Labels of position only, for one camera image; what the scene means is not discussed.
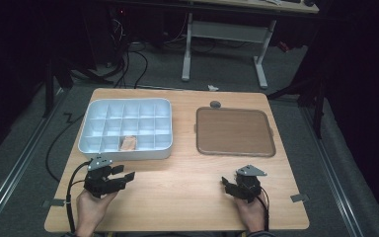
human hand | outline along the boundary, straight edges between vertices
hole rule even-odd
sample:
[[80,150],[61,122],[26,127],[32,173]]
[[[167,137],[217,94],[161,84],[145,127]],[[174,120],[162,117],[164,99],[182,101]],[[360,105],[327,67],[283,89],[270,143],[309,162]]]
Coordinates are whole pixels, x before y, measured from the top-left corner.
[[102,198],[92,196],[87,190],[76,197],[78,209],[78,224],[75,234],[80,237],[92,236],[94,230],[106,215],[107,208],[118,192],[111,193]]
[[[265,203],[264,192],[261,192],[260,199]],[[238,206],[242,222],[246,225],[249,232],[265,230],[265,209],[257,198],[254,198],[251,203],[237,197],[234,197],[234,200]]]

desk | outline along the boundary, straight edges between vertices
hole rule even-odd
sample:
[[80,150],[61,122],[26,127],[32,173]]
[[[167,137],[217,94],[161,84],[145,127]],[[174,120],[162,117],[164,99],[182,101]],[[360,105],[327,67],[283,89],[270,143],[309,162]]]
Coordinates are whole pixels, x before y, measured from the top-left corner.
[[[243,230],[233,198],[224,193],[221,177],[231,181],[236,169],[248,164],[267,172],[260,180],[270,199],[270,229],[305,229],[309,226],[303,203],[290,198],[299,191],[264,94],[97,89],[91,101],[112,98],[168,99],[172,105],[174,142],[167,159],[114,163],[125,166],[123,174],[135,171],[135,179],[113,200],[98,230]],[[223,108],[265,112],[273,131],[276,154],[270,158],[200,154],[195,147],[195,111],[208,107],[211,101],[219,101]],[[79,134],[55,198],[65,199],[73,171],[87,161],[78,150]],[[85,175],[86,169],[82,169],[76,180],[82,180]],[[82,185],[74,186],[72,196],[77,197],[82,190]],[[72,207],[76,217],[75,198]],[[50,232],[69,231],[65,207],[51,207],[44,227]]]
[[[281,2],[280,5],[275,5],[266,1],[238,1],[238,0],[193,0],[193,2],[201,2],[208,4],[221,4],[230,5],[237,7],[247,7],[247,8],[260,8],[268,9],[274,11],[288,11],[288,12],[298,12],[298,13],[318,13],[319,9],[316,5],[312,7],[307,7],[303,2],[301,3],[290,3]],[[239,40],[247,42],[260,43],[262,47],[258,51],[257,56],[254,57],[254,64],[257,70],[258,80],[260,86],[263,89],[267,88],[267,82],[263,69],[263,60],[265,57],[266,49],[269,45],[269,41],[272,37],[272,33],[276,24],[276,20],[270,21],[268,27],[252,27],[252,26],[241,26],[232,24],[222,24],[222,23],[211,23],[204,21],[193,21],[192,13],[189,14],[188,27],[187,27],[187,47],[184,56],[184,66],[183,66],[183,81],[189,81],[190,79],[190,57],[191,57],[191,38],[211,38],[219,40]]]

cable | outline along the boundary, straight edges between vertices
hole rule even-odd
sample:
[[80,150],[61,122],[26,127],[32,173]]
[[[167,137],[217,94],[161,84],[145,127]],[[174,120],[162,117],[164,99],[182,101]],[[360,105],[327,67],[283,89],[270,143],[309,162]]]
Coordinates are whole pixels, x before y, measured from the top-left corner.
[[261,202],[261,204],[263,205],[263,208],[264,208],[264,218],[265,218],[265,231],[269,231],[269,197],[266,193],[266,191],[264,190],[264,188],[261,188],[263,191],[264,191],[264,194],[265,194],[265,197],[266,197],[266,204],[264,203],[264,201],[257,196],[257,199]]
[[182,39],[178,39],[178,40],[175,40],[173,42],[168,42],[168,43],[165,43],[165,47],[167,48],[171,48],[171,49],[181,49],[181,48],[184,48],[187,43],[186,42],[182,42],[182,40],[185,40],[186,38],[182,38]]
[[82,182],[85,182],[85,180],[76,181],[75,183],[72,184],[72,186],[74,186],[74,185],[76,185],[76,184],[79,184],[79,183],[82,183]]
[[122,68],[122,75],[121,75],[121,77],[116,81],[116,83],[114,84],[114,88],[116,88],[116,86],[117,86],[118,84],[120,85],[119,87],[121,87],[121,84],[120,84],[121,81],[124,82],[124,88],[125,88],[125,74],[127,73],[127,71],[128,71],[128,65],[130,64],[130,57],[129,57],[129,55],[128,55],[128,50],[127,50],[127,52],[126,52],[126,57],[127,57],[127,65],[126,65],[126,67],[125,67],[125,70],[124,70],[124,68]]
[[211,48],[209,48],[208,50],[205,50],[205,51],[200,51],[200,50],[196,50],[194,49],[193,47],[191,47],[191,50],[195,51],[195,52],[199,52],[199,53],[207,53],[207,52],[210,52],[211,50],[213,50],[215,47],[216,47],[216,41],[213,39],[213,46]]
[[146,61],[146,65],[145,65],[145,67],[144,67],[144,71],[143,71],[143,73],[141,73],[141,75],[140,75],[140,77],[136,80],[136,82],[134,83],[134,89],[137,89],[137,83],[140,81],[140,79],[143,77],[143,75],[146,73],[146,71],[147,71],[147,66],[149,65],[149,62],[147,61],[147,58],[143,55],[143,54],[141,54],[140,52],[138,52],[138,51],[134,51],[134,53],[137,53],[137,54],[139,54],[140,56],[142,56],[143,57],[143,59]]
[[69,185],[67,187],[67,193],[66,193],[66,212],[67,212],[67,218],[69,219],[69,226],[70,226],[70,232],[71,233],[75,232],[75,220],[73,219],[72,201],[71,201],[72,196],[70,195],[70,190],[71,190],[71,188],[73,186],[73,180],[75,179],[76,173],[78,173],[78,171],[80,169],[82,169],[82,167],[88,166],[89,164],[91,164],[91,161],[84,162],[80,166],[78,166],[78,168],[76,168],[76,170],[73,172],[72,176],[70,177]]
[[249,46],[249,45],[254,44],[254,43],[253,42],[244,41],[244,42],[242,42],[239,45],[231,45],[231,44],[228,44],[228,43],[223,43],[223,42],[218,41],[217,44],[221,45],[221,46],[231,47],[231,48],[240,48],[240,47],[243,47],[243,46]]
[[115,21],[116,23],[118,23],[118,26],[116,26],[116,28],[114,30],[114,33],[116,33],[116,31],[118,30],[119,27],[121,27],[121,32],[119,33],[119,39],[118,39],[118,42],[121,42],[122,34],[124,33],[124,28],[122,27],[122,24],[118,20],[113,19],[113,21]]
[[48,147],[47,149],[47,153],[45,155],[45,169],[47,170],[48,174],[57,182],[57,183],[60,183],[60,179],[58,179],[50,170],[50,167],[49,167],[49,164],[48,164],[48,158],[50,156],[50,152],[51,152],[51,149],[53,148],[54,144],[56,143],[56,141],[60,138],[60,136],[70,127],[72,126],[76,121],[78,121],[79,119],[81,119],[85,114],[82,114],[81,116],[77,117],[76,119],[74,119],[73,121],[71,121],[70,124],[68,124],[66,127],[63,128],[63,130],[61,130],[57,136],[54,138],[54,140],[51,142],[50,146]]
[[165,41],[164,44],[170,43],[170,42],[175,42],[175,41],[180,41],[183,39],[186,39],[187,37],[182,37],[181,39],[178,39],[183,34],[184,28],[186,27],[187,24],[187,19],[188,19],[189,14],[186,13],[186,17],[184,18],[183,26],[181,27],[180,32],[177,34],[177,36],[174,39],[171,39],[169,41]]

gray tape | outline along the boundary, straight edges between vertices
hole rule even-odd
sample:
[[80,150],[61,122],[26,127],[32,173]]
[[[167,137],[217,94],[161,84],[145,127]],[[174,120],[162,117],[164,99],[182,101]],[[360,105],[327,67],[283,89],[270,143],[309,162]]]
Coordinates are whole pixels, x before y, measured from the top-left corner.
[[297,201],[300,201],[300,200],[302,200],[303,202],[305,202],[305,201],[308,201],[309,199],[310,198],[307,195],[302,195],[302,194],[291,196],[291,200],[293,202],[297,202]]
[[64,206],[64,199],[45,200],[42,202],[41,207],[48,208],[50,206]]

metal rail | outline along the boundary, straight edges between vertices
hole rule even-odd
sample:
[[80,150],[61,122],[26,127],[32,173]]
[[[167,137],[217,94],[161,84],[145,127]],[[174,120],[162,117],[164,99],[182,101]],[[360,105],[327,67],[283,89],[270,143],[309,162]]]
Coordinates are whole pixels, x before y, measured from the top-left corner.
[[68,91],[62,92],[60,90],[59,92],[59,99],[57,100],[53,110],[48,115],[48,117],[43,117],[41,119],[41,121],[38,124],[38,127],[36,128],[33,135],[30,137],[26,147],[24,148],[23,152],[18,158],[18,161],[16,162],[8,177],[6,178],[5,182],[2,184],[0,188],[0,213],[5,207],[8,199],[11,197],[11,194],[14,191],[15,187],[18,185],[21,178],[23,177],[23,174],[29,166],[30,161],[33,159],[37,144],[40,141],[42,135],[44,134],[46,128],[48,127],[48,124],[50,123],[53,115],[55,114],[57,108],[62,104],[62,102],[68,94]]
[[317,137],[316,132],[314,131],[313,117],[310,114],[310,111],[307,108],[302,107],[300,108],[300,113],[307,121],[307,127],[310,131],[310,134],[312,134],[314,137],[313,140],[315,141],[315,145],[319,150],[324,173],[328,179],[329,186],[331,187],[332,193],[334,194],[335,201],[338,204],[338,208],[340,209],[341,216],[349,232],[349,235],[353,237],[364,236],[361,227],[359,226],[358,220],[355,218],[355,214],[353,213],[349,199],[343,191],[341,182],[338,179],[334,166],[332,165],[331,158],[326,152],[322,140]]

